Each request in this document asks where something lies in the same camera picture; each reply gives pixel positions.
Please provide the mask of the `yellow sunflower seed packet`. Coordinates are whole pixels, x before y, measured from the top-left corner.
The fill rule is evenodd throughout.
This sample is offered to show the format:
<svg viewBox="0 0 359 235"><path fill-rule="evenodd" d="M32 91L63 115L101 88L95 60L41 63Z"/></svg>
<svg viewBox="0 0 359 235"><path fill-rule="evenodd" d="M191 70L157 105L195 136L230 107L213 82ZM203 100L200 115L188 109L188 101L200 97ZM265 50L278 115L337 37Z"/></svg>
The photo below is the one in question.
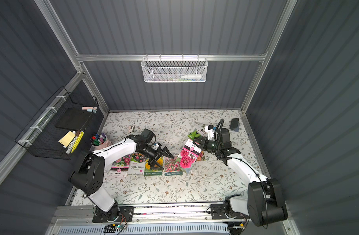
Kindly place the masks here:
<svg viewBox="0 0 359 235"><path fill-rule="evenodd" d="M154 165L151 167L149 165L149 159L146 160L144 175L145 176L161 176L163 174L163 167L164 167L164 159L160 157L157 161L159 165Z"/></svg>

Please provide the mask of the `red pink field seed packet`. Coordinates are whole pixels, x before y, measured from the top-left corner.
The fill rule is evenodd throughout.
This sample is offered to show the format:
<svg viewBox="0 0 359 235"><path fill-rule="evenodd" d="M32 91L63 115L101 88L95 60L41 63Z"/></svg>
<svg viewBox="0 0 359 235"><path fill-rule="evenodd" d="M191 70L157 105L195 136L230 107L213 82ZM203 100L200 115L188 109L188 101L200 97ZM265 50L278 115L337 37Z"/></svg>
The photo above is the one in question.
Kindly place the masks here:
<svg viewBox="0 0 359 235"><path fill-rule="evenodd" d="M164 159L164 175L165 176L176 176L182 175L183 171L175 159L166 158Z"/></svg>

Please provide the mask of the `pink carnation seed packet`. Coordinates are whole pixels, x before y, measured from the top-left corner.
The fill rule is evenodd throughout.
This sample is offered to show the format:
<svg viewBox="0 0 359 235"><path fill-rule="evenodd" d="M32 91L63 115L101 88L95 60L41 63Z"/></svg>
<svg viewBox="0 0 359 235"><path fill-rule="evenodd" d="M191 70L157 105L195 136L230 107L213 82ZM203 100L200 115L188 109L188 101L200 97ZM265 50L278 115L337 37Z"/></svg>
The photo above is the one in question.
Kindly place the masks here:
<svg viewBox="0 0 359 235"><path fill-rule="evenodd" d="M192 169L192 165L195 162L201 161L203 156L204 151L195 146L191 139L188 139L175 162L178 163L180 170L189 174Z"/></svg>

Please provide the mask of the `purple pink flower seed packet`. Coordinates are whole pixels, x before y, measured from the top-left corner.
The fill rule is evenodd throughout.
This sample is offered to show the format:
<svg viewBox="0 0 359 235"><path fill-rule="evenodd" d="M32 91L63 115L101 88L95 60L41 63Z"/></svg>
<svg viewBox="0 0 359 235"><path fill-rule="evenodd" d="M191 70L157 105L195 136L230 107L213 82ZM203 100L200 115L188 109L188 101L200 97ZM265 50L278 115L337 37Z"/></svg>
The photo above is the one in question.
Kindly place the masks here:
<svg viewBox="0 0 359 235"><path fill-rule="evenodd" d="M130 166L130 155L124 156L112 163L108 177L126 177Z"/></svg>

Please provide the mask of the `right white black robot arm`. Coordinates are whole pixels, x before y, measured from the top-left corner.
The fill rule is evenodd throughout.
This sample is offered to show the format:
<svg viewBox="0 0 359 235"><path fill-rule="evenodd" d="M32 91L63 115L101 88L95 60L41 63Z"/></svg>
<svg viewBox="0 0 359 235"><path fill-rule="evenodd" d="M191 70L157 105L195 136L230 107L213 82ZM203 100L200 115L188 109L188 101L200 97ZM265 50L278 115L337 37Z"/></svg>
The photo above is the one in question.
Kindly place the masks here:
<svg viewBox="0 0 359 235"><path fill-rule="evenodd" d="M278 180L260 174L246 162L242 153L232 146L227 129L216 130L214 137L213 141L207 137L196 139L194 145L214 154L248 186L246 198L242 195L225 198L222 209L224 216L234 218L246 215L257 227L286 220L288 211Z"/></svg>

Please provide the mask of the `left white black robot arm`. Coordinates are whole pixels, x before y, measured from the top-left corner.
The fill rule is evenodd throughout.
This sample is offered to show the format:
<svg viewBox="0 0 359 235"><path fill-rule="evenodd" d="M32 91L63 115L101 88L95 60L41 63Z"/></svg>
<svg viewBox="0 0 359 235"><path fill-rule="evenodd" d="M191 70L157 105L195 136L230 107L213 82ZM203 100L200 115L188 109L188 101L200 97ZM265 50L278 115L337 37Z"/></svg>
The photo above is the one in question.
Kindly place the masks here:
<svg viewBox="0 0 359 235"><path fill-rule="evenodd" d="M142 154L143 160L148 160L152 169L162 169L158 160L161 157L173 159L174 156L167 147L161 145L154 147L151 144L154 137L155 134L151 130L144 129L139 135L128 135L122 141L109 147L87 152L77 159L69 182L83 191L99 210L117 215L118 203L103 187L104 171L113 162L133 153Z"/></svg>

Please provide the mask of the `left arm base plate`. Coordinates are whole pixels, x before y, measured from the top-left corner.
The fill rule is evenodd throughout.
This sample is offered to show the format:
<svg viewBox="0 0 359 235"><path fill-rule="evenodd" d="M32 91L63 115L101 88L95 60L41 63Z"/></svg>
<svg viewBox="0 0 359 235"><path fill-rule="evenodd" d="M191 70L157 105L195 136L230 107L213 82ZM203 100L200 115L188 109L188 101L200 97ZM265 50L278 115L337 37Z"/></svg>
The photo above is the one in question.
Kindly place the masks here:
<svg viewBox="0 0 359 235"><path fill-rule="evenodd" d="M131 222L135 207L132 206L113 206L109 211L104 212L99 207L93 208L93 223L123 223Z"/></svg>

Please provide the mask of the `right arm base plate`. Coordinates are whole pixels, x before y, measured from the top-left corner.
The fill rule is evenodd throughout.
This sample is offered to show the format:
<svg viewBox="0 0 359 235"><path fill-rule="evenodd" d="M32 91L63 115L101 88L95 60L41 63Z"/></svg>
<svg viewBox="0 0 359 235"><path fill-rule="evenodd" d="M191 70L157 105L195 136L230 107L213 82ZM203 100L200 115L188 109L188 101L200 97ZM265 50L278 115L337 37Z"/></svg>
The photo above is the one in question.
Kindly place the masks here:
<svg viewBox="0 0 359 235"><path fill-rule="evenodd" d="M248 220L250 217L240 212L234 212L226 204L211 204L210 211L213 220L241 219Z"/></svg>

